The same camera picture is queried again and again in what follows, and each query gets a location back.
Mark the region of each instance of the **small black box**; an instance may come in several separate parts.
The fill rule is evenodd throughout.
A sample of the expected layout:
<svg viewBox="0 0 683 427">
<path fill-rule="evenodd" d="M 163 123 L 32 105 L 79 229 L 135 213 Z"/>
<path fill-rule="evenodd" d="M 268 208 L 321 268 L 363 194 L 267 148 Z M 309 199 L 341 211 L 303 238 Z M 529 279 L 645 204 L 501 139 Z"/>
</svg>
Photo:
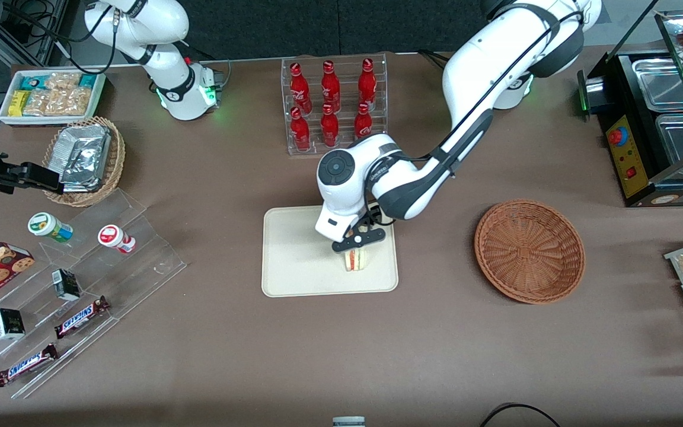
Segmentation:
<svg viewBox="0 0 683 427">
<path fill-rule="evenodd" d="M 25 337 L 23 317 L 11 308 L 0 308 L 0 340 L 16 340 Z"/>
<path fill-rule="evenodd" d="M 63 270 L 62 268 L 52 271 L 52 283 L 59 298 L 75 301 L 81 297 L 78 281 L 75 279 L 75 274 L 70 271 Z"/>
</svg>

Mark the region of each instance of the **aluminum foil packet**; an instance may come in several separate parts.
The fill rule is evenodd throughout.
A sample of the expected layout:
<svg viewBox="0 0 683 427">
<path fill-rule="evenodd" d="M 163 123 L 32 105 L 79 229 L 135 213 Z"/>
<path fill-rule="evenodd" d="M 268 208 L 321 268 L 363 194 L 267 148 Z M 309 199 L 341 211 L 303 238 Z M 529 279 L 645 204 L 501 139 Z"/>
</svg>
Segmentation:
<svg viewBox="0 0 683 427">
<path fill-rule="evenodd" d="M 111 132 L 106 126 L 63 129 L 48 168 L 60 174 L 66 192 L 93 192 L 102 186 Z"/>
</svg>

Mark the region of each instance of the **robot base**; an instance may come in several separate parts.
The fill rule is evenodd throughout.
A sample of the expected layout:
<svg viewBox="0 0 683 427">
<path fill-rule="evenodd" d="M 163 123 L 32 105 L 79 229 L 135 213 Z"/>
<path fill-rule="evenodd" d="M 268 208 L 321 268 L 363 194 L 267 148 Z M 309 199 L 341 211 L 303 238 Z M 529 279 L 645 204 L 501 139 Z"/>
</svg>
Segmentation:
<svg viewBox="0 0 683 427">
<path fill-rule="evenodd" d="M 223 73 L 201 64 L 191 64 L 189 67 L 194 72 L 194 84 L 186 92 L 180 101 L 166 100 L 159 90 L 157 94 L 171 116 L 178 120 L 193 120 L 207 113 L 209 109 L 220 106 L 220 88 L 223 81 Z"/>
</svg>

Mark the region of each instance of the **black wall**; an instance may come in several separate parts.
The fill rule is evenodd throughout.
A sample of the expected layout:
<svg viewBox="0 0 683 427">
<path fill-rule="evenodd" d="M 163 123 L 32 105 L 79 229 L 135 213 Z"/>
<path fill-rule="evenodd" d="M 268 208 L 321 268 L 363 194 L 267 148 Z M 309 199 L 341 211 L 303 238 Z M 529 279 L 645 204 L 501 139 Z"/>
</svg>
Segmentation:
<svg viewBox="0 0 683 427">
<path fill-rule="evenodd" d="M 189 14 L 187 43 L 217 59 L 453 51 L 486 25 L 479 0 L 179 2 Z"/>
</svg>

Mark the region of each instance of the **yellow control panel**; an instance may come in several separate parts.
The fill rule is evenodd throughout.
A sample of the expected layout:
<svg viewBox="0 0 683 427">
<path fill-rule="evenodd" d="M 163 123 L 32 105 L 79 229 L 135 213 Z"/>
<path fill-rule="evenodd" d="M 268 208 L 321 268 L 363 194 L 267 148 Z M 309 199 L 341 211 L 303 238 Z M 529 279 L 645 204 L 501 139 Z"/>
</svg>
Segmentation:
<svg viewBox="0 0 683 427">
<path fill-rule="evenodd" d="M 642 158 L 639 157 L 637 145 L 631 137 L 631 128 L 626 116 L 621 117 L 608 132 L 605 132 L 613 156 L 615 170 L 618 172 L 621 187 L 626 197 L 632 197 L 650 182 L 644 172 Z"/>
</svg>

